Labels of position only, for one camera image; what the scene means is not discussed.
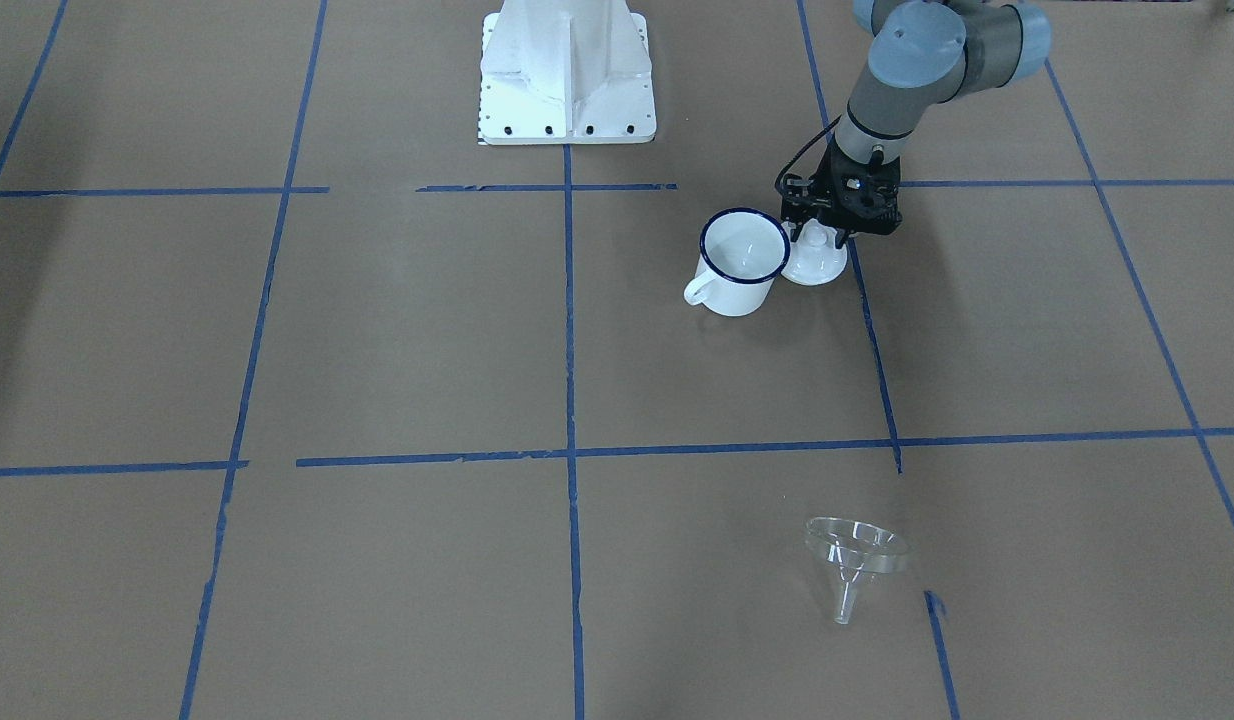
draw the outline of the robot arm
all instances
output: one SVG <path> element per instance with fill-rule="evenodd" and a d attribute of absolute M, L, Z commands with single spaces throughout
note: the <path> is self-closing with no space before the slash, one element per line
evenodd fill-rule
<path fill-rule="evenodd" d="M 1028 77 L 1053 43 L 1045 14 L 1024 2 L 854 0 L 853 14 L 874 42 L 835 137 L 810 179 L 777 179 L 782 220 L 837 228 L 835 245 L 901 224 L 901 151 L 929 105 Z"/>

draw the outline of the blue tape line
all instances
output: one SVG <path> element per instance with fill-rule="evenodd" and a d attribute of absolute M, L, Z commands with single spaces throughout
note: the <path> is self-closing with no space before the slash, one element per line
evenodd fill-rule
<path fill-rule="evenodd" d="M 663 191 L 677 190 L 677 183 L 643 182 L 621 184 L 428 184 L 416 191 Z"/>
<path fill-rule="evenodd" d="M 946 656 L 946 637 L 942 632 L 942 617 L 946 615 L 946 605 L 937 593 L 924 592 L 928 605 L 928 624 L 933 630 L 933 643 L 937 646 L 937 662 L 942 666 L 942 684 L 946 688 L 946 705 L 950 708 L 950 720 L 959 720 L 959 698 L 955 698 L 955 679 L 950 674 L 950 657 Z"/>
<path fill-rule="evenodd" d="M 200 673 L 200 659 L 204 655 L 204 638 L 207 634 L 209 615 L 213 610 L 213 592 L 216 577 L 221 562 L 221 547 L 225 542 L 225 527 L 227 527 L 227 515 L 225 510 L 230 505 L 230 496 L 234 492 L 236 466 L 243 446 L 243 429 L 248 419 L 248 401 L 252 398 L 252 382 L 257 373 L 257 356 L 262 353 L 262 335 L 265 332 L 267 306 L 270 304 L 270 288 L 275 278 L 275 261 L 279 256 L 279 245 L 283 241 L 284 222 L 288 220 L 288 200 L 292 196 L 292 178 L 297 173 L 297 156 L 301 152 L 301 136 L 306 126 L 306 107 L 310 105 L 311 86 L 315 83 L 315 65 L 320 63 L 320 42 L 325 37 L 325 17 L 328 15 L 328 0 L 320 0 L 320 16 L 315 20 L 315 37 L 311 41 L 310 61 L 306 64 L 306 83 L 302 86 L 301 103 L 297 105 L 297 122 L 292 127 L 292 147 L 288 152 L 288 172 L 284 173 L 284 193 L 279 196 L 279 214 L 275 219 L 275 232 L 270 240 L 270 256 L 267 259 L 265 280 L 262 283 L 262 300 L 257 305 L 257 322 L 252 331 L 252 347 L 248 350 L 248 369 L 243 375 L 243 391 L 239 396 L 239 415 L 236 421 L 234 437 L 230 443 L 230 468 L 225 472 L 225 483 L 221 484 L 221 503 L 218 505 L 218 521 L 216 521 L 216 536 L 213 540 L 213 569 L 210 571 L 209 580 L 204 584 L 204 597 L 200 601 L 200 617 L 195 627 L 195 643 L 191 647 L 191 662 L 186 669 L 186 689 L 181 694 L 181 714 L 179 720 L 189 720 L 191 705 L 195 701 L 195 683 Z"/>
<path fill-rule="evenodd" d="M 911 437 L 901 438 L 905 447 L 954 447 L 966 445 L 1019 445 L 1050 442 L 1097 442 L 1112 438 L 1182 438 L 1193 437 L 1192 429 L 1166 430 L 1097 430 L 1091 433 L 1006 433 L 1004 436 Z"/>
<path fill-rule="evenodd" d="M 617 184 L 575 184 L 573 191 L 673 191 L 680 186 L 673 182 L 632 182 Z"/>
<path fill-rule="evenodd" d="M 1206 429 L 1208 436 L 1234 436 L 1234 429 Z M 898 437 L 902 447 L 958 447 L 977 445 L 1032 445 L 1130 441 L 1130 438 L 1188 438 L 1192 429 L 1093 430 L 1083 433 L 1001 433 L 1000 436 Z M 559 450 L 506 450 L 494 452 L 437 452 L 437 454 L 366 454 L 302 457 L 299 468 L 336 466 L 421 466 L 431 462 L 486 462 L 506 459 L 565 459 L 576 457 L 636 457 L 642 454 L 739 454 L 739 452 L 795 452 L 819 450 L 876 450 L 893 447 L 892 438 L 828 438 L 828 441 L 749 442 L 717 445 L 647 445 L 576 447 Z"/>
<path fill-rule="evenodd" d="M 1234 429 L 1203 429 L 1208 437 L 1234 437 Z"/>
<path fill-rule="evenodd" d="M 890 438 L 832 438 L 806 442 L 748 442 L 721 445 L 664 445 L 586 447 L 578 457 L 632 457 L 639 454 L 734 454 L 735 452 L 790 452 L 796 450 L 868 450 L 892 447 Z"/>
<path fill-rule="evenodd" d="M 35 96 L 35 89 L 39 85 L 41 77 L 44 77 L 44 65 L 49 61 L 49 53 L 53 53 L 53 44 L 60 28 L 60 19 L 65 17 L 68 1 L 60 0 L 58 4 L 58 12 L 53 17 L 53 27 L 49 28 L 49 37 L 44 41 L 44 49 L 41 51 L 39 61 L 35 64 L 35 73 L 31 74 L 31 82 L 26 86 L 26 95 L 22 95 L 22 104 L 19 105 L 17 114 L 14 115 L 14 123 L 9 126 L 7 135 L 4 137 L 4 147 L 0 149 L 0 175 L 4 174 L 7 156 L 14 151 L 14 141 L 17 140 L 19 128 L 22 128 L 22 120 L 26 119 L 26 109 L 31 106 L 31 98 Z"/>
<path fill-rule="evenodd" d="M 830 115 L 826 111 L 826 96 L 822 94 L 822 73 L 817 69 L 817 54 L 813 52 L 813 33 L 808 30 L 808 10 L 805 9 L 805 0 L 795 0 L 795 5 L 798 7 L 798 26 L 805 32 L 805 53 L 808 56 L 808 68 L 813 73 L 813 90 L 817 91 L 817 110 L 822 114 L 822 127 L 826 127 L 830 123 Z"/>
<path fill-rule="evenodd" d="M 565 366 L 568 422 L 568 557 L 573 573 L 573 716 L 586 716 L 586 664 L 581 626 L 581 529 L 578 513 L 576 315 L 573 312 L 573 147 L 563 146 L 563 266 L 565 266 Z"/>
<path fill-rule="evenodd" d="M 822 126 L 830 123 L 829 114 L 826 110 L 826 95 L 822 91 L 822 73 L 817 69 L 817 53 L 813 52 L 813 35 L 808 28 L 808 10 L 805 9 L 805 0 L 795 0 L 798 7 L 798 23 L 805 32 L 805 53 L 808 56 L 808 69 L 813 77 L 813 90 L 817 91 L 817 110 L 822 114 Z M 897 466 L 897 474 L 905 468 L 901 459 L 901 445 L 897 442 L 897 421 L 892 415 L 892 398 L 888 396 L 888 378 L 884 372 L 884 357 L 879 353 L 879 337 L 874 332 L 874 320 L 870 317 L 870 299 L 865 291 L 865 275 L 861 273 L 861 261 L 858 258 L 856 243 L 849 241 L 849 258 L 853 261 L 853 274 L 856 278 L 858 290 L 861 293 L 861 319 L 865 322 L 865 332 L 870 340 L 870 352 L 874 354 L 874 369 L 879 374 L 879 398 L 884 405 L 884 419 L 888 425 L 888 438 L 892 445 L 892 461 Z"/>
<path fill-rule="evenodd" d="M 897 441 L 897 420 L 892 414 L 892 396 L 888 395 L 888 378 L 884 372 L 884 356 L 879 353 L 879 337 L 874 333 L 874 320 L 870 316 L 870 296 L 865 291 L 865 277 L 861 274 L 861 261 L 858 258 L 856 241 L 850 240 L 849 259 L 853 261 L 853 275 L 861 293 L 861 317 L 865 320 L 865 333 L 870 338 L 870 352 L 874 354 L 874 372 L 879 375 L 879 400 L 884 403 L 884 419 L 888 425 L 888 438 L 892 442 L 892 461 L 897 464 L 897 474 L 905 469 L 901 461 L 901 442 Z"/>
<path fill-rule="evenodd" d="M 561 184 L 428 184 L 417 191 L 563 191 Z"/>
<path fill-rule="evenodd" d="M 1079 146 L 1079 153 L 1083 156 L 1083 164 L 1088 167 L 1088 177 L 1092 178 L 1093 188 L 1097 190 L 1097 198 L 1101 200 L 1102 211 L 1106 212 L 1106 222 L 1111 224 L 1111 232 L 1116 235 L 1116 245 L 1119 246 L 1119 254 L 1124 258 L 1124 267 L 1128 268 L 1128 275 L 1133 280 L 1133 288 L 1137 291 L 1138 300 L 1141 301 L 1141 310 L 1146 314 L 1146 321 L 1151 325 L 1151 331 L 1155 333 L 1155 341 L 1160 346 L 1160 354 L 1164 356 L 1164 363 L 1169 368 L 1169 374 L 1174 378 L 1174 385 L 1178 393 L 1178 400 L 1181 401 L 1181 408 L 1183 408 L 1187 419 L 1190 420 L 1190 427 L 1193 430 L 1197 442 L 1199 443 L 1199 451 L 1203 452 L 1203 459 L 1208 464 L 1208 473 L 1212 474 L 1212 483 L 1215 484 L 1217 495 L 1220 495 L 1222 505 L 1225 505 L 1227 514 L 1230 516 L 1230 525 L 1234 527 L 1234 501 L 1230 500 L 1230 492 L 1227 489 L 1227 483 L 1220 477 L 1220 471 L 1217 469 L 1217 463 L 1212 457 L 1212 450 L 1208 448 L 1208 438 L 1203 433 L 1203 429 L 1199 425 L 1198 416 L 1195 412 L 1195 408 L 1190 405 L 1190 396 L 1185 391 L 1185 383 L 1181 382 L 1181 374 L 1178 373 L 1178 367 L 1174 361 L 1174 354 L 1169 351 L 1169 343 L 1164 337 L 1164 331 L 1160 329 L 1160 322 L 1155 316 L 1155 309 L 1151 308 L 1151 300 L 1146 294 L 1146 288 L 1141 285 L 1141 275 L 1137 273 L 1137 266 L 1133 264 L 1133 256 L 1128 251 L 1128 243 L 1124 242 L 1124 233 L 1120 232 L 1119 222 L 1116 221 L 1116 211 L 1111 209 L 1111 201 L 1106 199 L 1106 190 L 1102 186 L 1102 180 L 1097 177 L 1097 168 L 1093 165 L 1092 156 L 1088 154 L 1088 146 L 1083 142 L 1082 133 L 1079 132 L 1079 123 L 1075 122 L 1074 111 L 1070 110 L 1070 103 L 1066 101 L 1065 91 L 1061 90 L 1061 83 L 1058 79 L 1058 73 L 1053 69 L 1053 63 L 1045 61 L 1045 68 L 1048 69 L 1048 78 L 1053 82 L 1053 90 L 1058 95 L 1058 100 L 1061 103 L 1061 110 L 1066 115 L 1066 122 L 1070 123 L 1070 132 L 1074 132 L 1075 143 Z"/>
<path fill-rule="evenodd" d="M 0 198 L 163 198 L 186 195 L 326 195 L 329 186 L 135 186 L 99 188 L 99 190 L 0 190 Z"/>
<path fill-rule="evenodd" d="M 355 457 L 302 457 L 299 468 L 349 468 L 349 466 L 427 466 L 433 462 L 490 462 L 499 459 L 558 459 L 566 450 L 506 450 L 497 452 L 429 452 L 429 454 L 364 454 Z"/>
<path fill-rule="evenodd" d="M 1234 186 L 1234 178 L 1180 178 L 1180 179 L 1102 179 L 1103 186 Z"/>
<path fill-rule="evenodd" d="M 33 468 L 0 468 L 0 478 L 36 478 L 49 475 L 127 475 L 133 473 L 197 473 L 197 471 L 225 471 L 232 466 L 228 459 L 205 462 L 135 462 L 117 466 L 33 466 Z M 247 459 L 234 466 L 247 468 Z"/>
<path fill-rule="evenodd" d="M 1016 179 L 1016 182 L 901 182 L 901 186 L 1091 186 L 1092 182 L 1067 179 Z"/>

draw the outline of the clear plastic funnel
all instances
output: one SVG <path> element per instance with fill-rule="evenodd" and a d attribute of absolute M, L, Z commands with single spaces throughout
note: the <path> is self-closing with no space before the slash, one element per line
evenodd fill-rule
<path fill-rule="evenodd" d="M 864 585 L 906 569 L 909 545 L 898 534 L 869 522 L 813 517 L 805 525 L 805 546 L 826 562 L 835 583 L 835 622 L 847 625 Z"/>

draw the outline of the white metal pedestal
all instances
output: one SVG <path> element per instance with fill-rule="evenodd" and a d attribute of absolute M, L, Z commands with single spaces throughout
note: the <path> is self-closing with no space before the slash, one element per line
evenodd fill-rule
<path fill-rule="evenodd" d="M 648 22 L 624 0 L 506 0 L 484 20 L 479 138 L 648 142 L 656 133 Z"/>

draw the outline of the mug handle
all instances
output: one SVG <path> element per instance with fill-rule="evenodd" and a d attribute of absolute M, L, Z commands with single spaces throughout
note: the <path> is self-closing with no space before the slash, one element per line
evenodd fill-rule
<path fill-rule="evenodd" d="M 684 288 L 684 301 L 689 305 L 700 305 L 705 303 L 705 299 L 710 296 L 710 283 L 714 282 L 714 275 L 710 273 L 701 273 L 689 282 Z"/>

